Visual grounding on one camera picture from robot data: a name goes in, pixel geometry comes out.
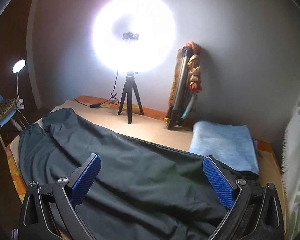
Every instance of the folded blue towel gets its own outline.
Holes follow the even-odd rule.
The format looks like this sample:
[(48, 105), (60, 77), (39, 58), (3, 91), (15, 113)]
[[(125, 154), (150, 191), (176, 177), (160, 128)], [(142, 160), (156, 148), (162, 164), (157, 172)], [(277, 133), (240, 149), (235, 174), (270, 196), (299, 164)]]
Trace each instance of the folded blue towel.
[(254, 144), (247, 126), (199, 121), (193, 127), (189, 152), (213, 155), (236, 171), (259, 174)]

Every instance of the white wall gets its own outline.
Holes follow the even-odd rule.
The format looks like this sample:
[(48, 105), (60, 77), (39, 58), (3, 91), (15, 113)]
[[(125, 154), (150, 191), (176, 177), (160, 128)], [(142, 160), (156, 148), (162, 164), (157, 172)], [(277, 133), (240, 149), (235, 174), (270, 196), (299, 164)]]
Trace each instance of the white wall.
[[(38, 0), (33, 59), (44, 106), (80, 95), (110, 97), (115, 72), (99, 62), (92, 45), (94, 20), (109, 1)], [(136, 76), (143, 106), (167, 110), (177, 49), (194, 41), (205, 49), (196, 115), (246, 124), (253, 137), (269, 141), (280, 153), (300, 89), (300, 12), (294, 3), (163, 1), (175, 17), (177, 36), (161, 66)], [(119, 97), (124, 82), (120, 75)]]
[(37, 106), (37, 109), (40, 109), (42, 107), (42, 102), (41, 102), (40, 93), (38, 89), (37, 79), (35, 76), (33, 51), (32, 51), (33, 23), (34, 23), (34, 15), (37, 8), (37, 3), (38, 0), (32, 0), (31, 2), (31, 7), (28, 16), (28, 24), (27, 24), (26, 50), (27, 50), (27, 66), (28, 66), (29, 78), (31, 83), (31, 89), (32, 89), (35, 105)]

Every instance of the tripod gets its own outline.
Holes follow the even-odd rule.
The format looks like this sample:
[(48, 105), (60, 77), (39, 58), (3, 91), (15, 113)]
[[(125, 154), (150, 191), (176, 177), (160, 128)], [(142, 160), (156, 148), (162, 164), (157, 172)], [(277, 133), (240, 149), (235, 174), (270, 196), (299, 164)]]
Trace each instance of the tripod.
[(126, 76), (126, 82), (124, 83), (120, 106), (119, 106), (119, 111), (118, 111), (118, 115), (120, 115), (122, 112), (124, 101), (126, 99), (126, 95), (127, 95), (128, 124), (132, 123), (132, 89), (134, 90), (134, 94), (136, 95), (136, 99), (137, 99), (137, 102), (139, 105), (140, 112), (142, 115), (144, 115), (140, 97), (139, 97), (137, 84), (134, 81), (134, 73), (133, 73), (133, 71), (128, 71), (127, 76)]

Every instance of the blue gripper pad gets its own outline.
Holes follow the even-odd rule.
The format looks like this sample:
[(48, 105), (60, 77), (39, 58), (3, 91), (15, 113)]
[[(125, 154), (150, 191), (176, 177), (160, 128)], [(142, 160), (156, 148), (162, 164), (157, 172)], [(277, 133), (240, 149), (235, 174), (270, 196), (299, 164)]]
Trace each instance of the blue gripper pad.
[(71, 189), (70, 203), (74, 207), (80, 205), (91, 188), (101, 169), (101, 158), (96, 155), (82, 172)]
[(222, 205), (232, 209), (234, 205), (234, 189), (228, 183), (225, 176), (209, 156), (204, 158), (202, 167), (204, 174), (207, 176)]

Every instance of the ring light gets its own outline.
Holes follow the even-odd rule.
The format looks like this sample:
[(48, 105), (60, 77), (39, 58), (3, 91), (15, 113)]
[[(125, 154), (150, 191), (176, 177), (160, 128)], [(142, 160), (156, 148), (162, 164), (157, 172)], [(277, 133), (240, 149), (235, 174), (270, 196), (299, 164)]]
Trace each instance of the ring light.
[[(138, 33), (139, 40), (129, 45), (122, 39), (127, 32)], [(93, 30), (97, 57), (121, 73), (158, 66), (174, 38), (173, 15), (161, 0), (113, 0), (98, 14)]]

